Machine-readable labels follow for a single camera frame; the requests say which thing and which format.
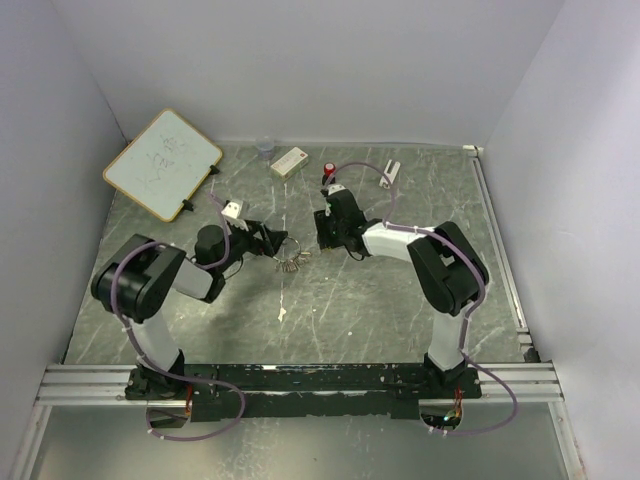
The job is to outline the metal keyring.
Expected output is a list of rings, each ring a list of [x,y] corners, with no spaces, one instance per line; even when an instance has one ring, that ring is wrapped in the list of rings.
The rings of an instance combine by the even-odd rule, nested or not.
[[[287,236],[275,250],[273,259],[279,262],[288,262],[297,258],[301,252],[300,242],[291,236]]]

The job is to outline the silver keys bunch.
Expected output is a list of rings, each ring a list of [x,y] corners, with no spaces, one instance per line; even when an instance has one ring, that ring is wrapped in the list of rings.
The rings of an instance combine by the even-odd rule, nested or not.
[[[280,260],[276,262],[276,270],[283,273],[293,273],[299,271],[306,263],[309,262],[312,254],[307,251],[302,251],[294,256]]]

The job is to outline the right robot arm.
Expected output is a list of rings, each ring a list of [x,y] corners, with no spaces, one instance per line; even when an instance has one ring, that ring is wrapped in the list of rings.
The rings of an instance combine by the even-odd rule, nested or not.
[[[486,296],[489,274],[457,224],[407,227],[368,220],[344,186],[321,190],[325,207],[314,212],[322,249],[346,249],[355,260],[388,257],[412,265],[423,294],[438,314],[425,354],[424,384],[443,398],[455,390],[467,366],[467,333],[471,313]]]

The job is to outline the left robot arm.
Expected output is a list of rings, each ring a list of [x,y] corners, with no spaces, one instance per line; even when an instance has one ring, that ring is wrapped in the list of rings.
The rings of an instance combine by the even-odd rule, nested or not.
[[[138,360],[140,386],[130,393],[150,391],[162,398],[181,395],[187,385],[184,353],[176,345],[161,313],[171,290],[211,304],[226,285],[225,273],[245,254],[273,258],[288,237],[249,220],[245,229],[234,225],[206,225],[196,236],[194,255],[174,246],[161,246],[133,235],[94,275],[91,295],[110,313],[124,316],[127,333],[134,335],[146,359]]]

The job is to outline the red black stamp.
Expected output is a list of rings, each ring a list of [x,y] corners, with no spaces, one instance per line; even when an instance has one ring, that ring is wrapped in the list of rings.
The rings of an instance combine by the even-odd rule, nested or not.
[[[334,174],[336,170],[336,165],[333,162],[327,162],[323,166],[323,176],[322,176],[322,185],[326,185],[329,181],[329,178]]]

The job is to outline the green white small box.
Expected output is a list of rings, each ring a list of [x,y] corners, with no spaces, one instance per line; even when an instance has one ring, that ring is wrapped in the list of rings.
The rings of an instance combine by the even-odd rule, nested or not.
[[[287,181],[309,161],[309,155],[299,147],[291,148],[270,165],[270,171],[282,181]]]

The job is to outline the white plastic clip tool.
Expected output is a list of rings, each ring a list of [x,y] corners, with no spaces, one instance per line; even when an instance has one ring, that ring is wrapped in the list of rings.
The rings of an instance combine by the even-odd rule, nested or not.
[[[384,168],[383,175],[380,178],[379,186],[389,190],[395,184],[400,168],[401,168],[400,162],[393,159],[389,159]]]

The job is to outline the clear plastic cup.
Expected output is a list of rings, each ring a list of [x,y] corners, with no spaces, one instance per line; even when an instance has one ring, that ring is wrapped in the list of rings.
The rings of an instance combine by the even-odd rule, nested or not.
[[[263,160],[270,160],[273,157],[275,143],[273,139],[269,136],[263,136],[258,138],[255,143],[256,149],[258,151],[258,156]]]

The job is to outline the small whiteboard with yellow frame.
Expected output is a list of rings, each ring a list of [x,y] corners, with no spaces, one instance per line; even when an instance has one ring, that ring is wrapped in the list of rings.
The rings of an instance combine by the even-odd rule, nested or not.
[[[103,179],[168,223],[222,157],[220,147],[166,108],[105,168]]]

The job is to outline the white corner bracket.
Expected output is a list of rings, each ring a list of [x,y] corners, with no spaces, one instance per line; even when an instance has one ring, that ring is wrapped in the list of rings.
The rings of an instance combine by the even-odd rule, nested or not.
[[[476,145],[463,145],[462,148],[469,152],[472,155],[480,156],[484,152],[483,147],[479,147]]]

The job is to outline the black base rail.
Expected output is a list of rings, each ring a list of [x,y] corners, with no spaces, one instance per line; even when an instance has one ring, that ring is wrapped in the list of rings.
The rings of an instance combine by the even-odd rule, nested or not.
[[[372,364],[187,364],[189,382],[163,379],[138,366],[129,376],[124,395],[148,402],[178,400],[191,407],[195,422],[232,419],[240,398],[222,384],[245,395],[245,418],[387,415],[417,419],[423,400],[453,402],[481,397],[479,376],[461,366],[445,375],[431,363]]]

